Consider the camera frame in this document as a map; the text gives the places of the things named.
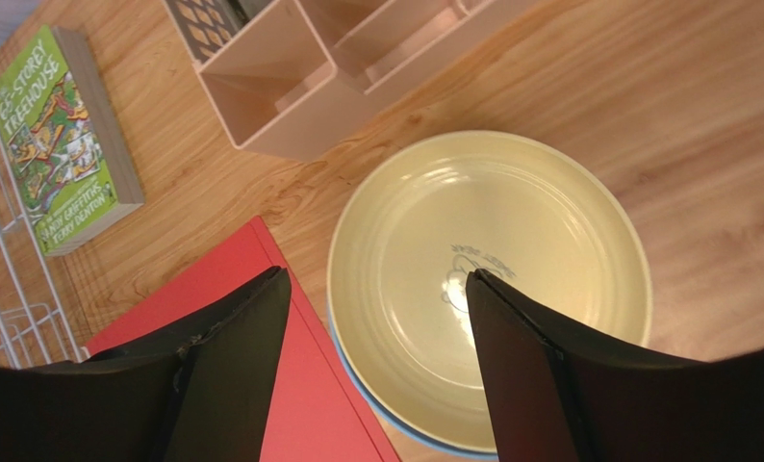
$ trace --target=wooden floor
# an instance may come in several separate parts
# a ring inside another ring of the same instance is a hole
[[[61,260],[80,339],[258,214],[322,316],[331,233],[362,179],[414,141],[494,129],[619,198],[652,269],[653,348],[764,347],[764,2],[544,1],[308,165],[228,144],[160,2],[47,0],[0,70],[44,22],[89,38],[147,200]],[[451,460],[389,430],[405,461]]]

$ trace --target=ceramic bowl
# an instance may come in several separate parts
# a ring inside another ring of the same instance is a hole
[[[328,300],[356,378],[435,441],[496,452],[464,291],[476,268],[577,321],[646,343],[643,248],[621,205],[584,167],[497,132],[409,146],[345,207]]]
[[[333,334],[333,322],[331,322],[330,317],[328,318],[328,322],[331,328],[331,332]],[[495,453],[476,452],[473,450],[459,449],[447,443],[434,440],[433,438],[430,438],[429,436],[420,433],[419,431],[417,431],[416,429],[414,429],[407,423],[401,421],[394,414],[391,414],[391,411],[386,409],[385,406],[383,406],[379,401],[377,401],[376,398],[374,398],[373,395],[368,392],[368,389],[365,388],[365,385],[363,385],[363,383],[359,380],[359,378],[357,378],[356,373],[354,373],[353,369],[351,369],[350,367],[350,364],[348,364],[347,360],[345,359],[345,354],[343,352],[342,346],[339,344],[339,342],[336,341],[336,339],[334,340],[334,344],[337,349],[337,354],[340,357],[340,362],[345,368],[345,371],[347,372],[348,377],[350,378],[350,381],[353,382],[353,385],[359,391],[360,395],[362,395],[362,397],[365,398],[365,400],[368,402],[370,407],[376,412],[376,414],[381,416],[383,419],[385,419],[388,422],[388,424],[393,425],[394,428],[401,431],[402,433],[409,436],[410,438],[422,443],[423,445],[428,446],[429,448],[450,454],[450,455],[465,457],[465,458],[473,459],[473,460],[498,460],[498,457]]]

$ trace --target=green book cover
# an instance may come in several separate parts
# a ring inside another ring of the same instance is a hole
[[[89,111],[48,26],[0,76],[0,136],[44,253],[117,205]]]

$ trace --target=white wire rack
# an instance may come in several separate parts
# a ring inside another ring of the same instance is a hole
[[[82,352],[19,197],[0,138],[0,366],[20,369],[61,360],[79,362]],[[20,253],[18,263],[15,249]]]

